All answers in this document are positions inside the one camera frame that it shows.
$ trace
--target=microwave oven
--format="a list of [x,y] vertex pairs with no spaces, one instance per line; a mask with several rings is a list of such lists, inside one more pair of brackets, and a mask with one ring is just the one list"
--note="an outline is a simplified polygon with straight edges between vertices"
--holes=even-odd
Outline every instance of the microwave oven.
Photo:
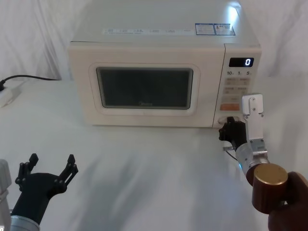
[[92,125],[221,127],[241,118],[260,44],[228,0],[95,0],[69,61]]

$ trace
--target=label on microwave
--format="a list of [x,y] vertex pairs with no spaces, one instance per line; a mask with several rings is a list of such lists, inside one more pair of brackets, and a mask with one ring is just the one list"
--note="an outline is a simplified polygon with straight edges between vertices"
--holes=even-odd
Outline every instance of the label on microwave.
[[231,24],[229,23],[218,23],[214,24],[216,35],[231,35],[235,36],[235,32]]
[[235,36],[231,24],[228,23],[195,23],[196,35],[229,35]]
[[161,30],[161,29],[103,29],[104,35],[195,35],[193,29]]
[[216,35],[213,23],[195,23],[196,35]]

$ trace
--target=white table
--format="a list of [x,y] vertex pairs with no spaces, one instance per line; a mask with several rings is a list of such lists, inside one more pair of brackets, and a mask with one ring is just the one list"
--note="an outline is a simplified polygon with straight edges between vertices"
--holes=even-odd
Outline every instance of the white table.
[[[288,80],[277,83],[256,83],[264,93],[269,158],[307,178],[308,109],[299,102],[307,93],[282,98]],[[33,172],[60,174],[69,154],[79,169],[67,191],[51,199],[41,230],[267,230],[267,216],[251,205],[252,188],[223,153],[217,130],[94,127],[84,123],[74,82],[27,82],[19,90],[0,109],[1,158],[13,181],[32,153],[39,157]],[[9,192],[13,208],[18,186]]]

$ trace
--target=black cable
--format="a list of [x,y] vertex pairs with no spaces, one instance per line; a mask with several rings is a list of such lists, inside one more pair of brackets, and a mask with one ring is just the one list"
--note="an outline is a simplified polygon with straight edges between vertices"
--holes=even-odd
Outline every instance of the black cable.
[[18,77],[26,77],[26,78],[36,78],[36,79],[41,79],[41,80],[57,80],[57,79],[53,79],[53,78],[42,78],[42,77],[38,77],[38,76],[30,76],[30,75],[16,75],[16,76],[10,76],[7,77],[3,80],[0,81],[0,91],[4,90],[4,84],[6,81],[12,79],[12,78],[18,78]]
[[225,150],[225,152],[226,152],[229,156],[231,156],[234,160],[237,161],[237,159],[236,159],[233,155],[231,155],[227,150]]

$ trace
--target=wooden knob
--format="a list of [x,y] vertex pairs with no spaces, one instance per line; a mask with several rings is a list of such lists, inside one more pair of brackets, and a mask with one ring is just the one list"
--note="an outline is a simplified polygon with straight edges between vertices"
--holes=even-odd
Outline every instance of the wooden knob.
[[254,171],[252,204],[261,213],[269,214],[283,201],[288,180],[285,169],[275,164],[260,164]]

